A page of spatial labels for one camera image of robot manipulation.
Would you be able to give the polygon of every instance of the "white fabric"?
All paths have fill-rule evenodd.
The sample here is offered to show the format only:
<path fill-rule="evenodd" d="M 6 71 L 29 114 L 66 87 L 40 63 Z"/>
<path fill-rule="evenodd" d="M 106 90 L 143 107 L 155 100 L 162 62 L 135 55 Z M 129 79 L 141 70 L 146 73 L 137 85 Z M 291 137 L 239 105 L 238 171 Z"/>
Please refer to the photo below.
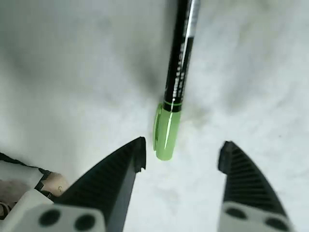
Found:
<path fill-rule="evenodd" d="M 36 187 L 42 177 L 43 174 L 38 168 L 30 168 L 0 160 L 0 180 L 2 181 L 19 181 L 32 189 Z"/>
<path fill-rule="evenodd" d="M 174 158 L 152 151 L 175 0 L 0 1 L 0 150 L 72 183 L 138 136 L 125 232 L 216 231 L 234 140 L 308 232 L 309 1 L 202 0 Z"/>

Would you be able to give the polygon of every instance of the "white object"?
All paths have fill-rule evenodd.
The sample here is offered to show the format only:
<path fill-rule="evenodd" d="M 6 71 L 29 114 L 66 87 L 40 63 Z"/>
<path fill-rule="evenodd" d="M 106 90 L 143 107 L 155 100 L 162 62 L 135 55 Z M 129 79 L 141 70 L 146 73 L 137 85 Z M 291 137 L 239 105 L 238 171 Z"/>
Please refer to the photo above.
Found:
<path fill-rule="evenodd" d="M 104 216 L 97 209 L 40 205 L 28 211 L 12 232 L 105 232 Z"/>
<path fill-rule="evenodd" d="M 35 189 L 29 190 L 17 202 L 5 220 L 0 223 L 0 231 L 12 231 L 16 223 L 27 215 L 28 210 L 41 204 L 53 204 L 53 202 Z"/>
<path fill-rule="evenodd" d="M 233 217 L 227 213 L 228 209 L 237 209 L 244 213 L 245 219 Z M 266 224 L 268 218 L 274 218 L 284 224 L 287 230 L 280 230 Z M 222 205 L 218 232 L 295 232 L 288 218 L 253 208 L 247 205 L 225 202 Z"/>

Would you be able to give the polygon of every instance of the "green marker cap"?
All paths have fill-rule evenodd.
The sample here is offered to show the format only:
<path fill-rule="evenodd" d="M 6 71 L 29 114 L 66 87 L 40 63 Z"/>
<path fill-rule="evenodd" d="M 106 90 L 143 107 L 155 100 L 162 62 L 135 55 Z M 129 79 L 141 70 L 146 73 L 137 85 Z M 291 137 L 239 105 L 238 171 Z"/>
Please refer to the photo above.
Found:
<path fill-rule="evenodd" d="M 153 130 L 156 156 L 160 160 L 170 160 L 173 155 L 181 112 L 169 112 L 159 104 Z"/>

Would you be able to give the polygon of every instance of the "ridged texture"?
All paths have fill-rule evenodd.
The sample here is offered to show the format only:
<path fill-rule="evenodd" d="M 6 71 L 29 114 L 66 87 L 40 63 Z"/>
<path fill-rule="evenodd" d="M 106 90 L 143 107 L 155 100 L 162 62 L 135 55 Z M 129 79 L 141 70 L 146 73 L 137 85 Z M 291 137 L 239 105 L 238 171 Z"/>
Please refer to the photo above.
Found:
<path fill-rule="evenodd" d="M 227 174 L 224 201 L 286 215 L 272 187 L 239 147 L 226 142 L 220 156 L 219 169 Z"/>
<path fill-rule="evenodd" d="M 106 224 L 114 210 L 117 198 L 128 199 L 129 204 L 136 172 L 146 165 L 146 143 L 144 138 L 138 138 L 110 154 L 78 181 L 76 181 L 55 203 L 80 207 L 96 208 L 102 211 Z M 126 177 L 131 183 L 122 186 Z"/>

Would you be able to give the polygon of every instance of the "green marker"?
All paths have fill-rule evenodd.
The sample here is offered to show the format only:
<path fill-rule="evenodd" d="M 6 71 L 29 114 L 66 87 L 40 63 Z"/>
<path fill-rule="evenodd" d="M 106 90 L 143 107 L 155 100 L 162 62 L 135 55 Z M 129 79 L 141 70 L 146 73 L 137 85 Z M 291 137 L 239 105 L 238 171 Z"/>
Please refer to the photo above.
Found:
<path fill-rule="evenodd" d="M 173 155 L 199 9 L 200 0 L 178 1 L 164 102 L 159 104 L 154 122 L 154 150 L 161 160 Z"/>

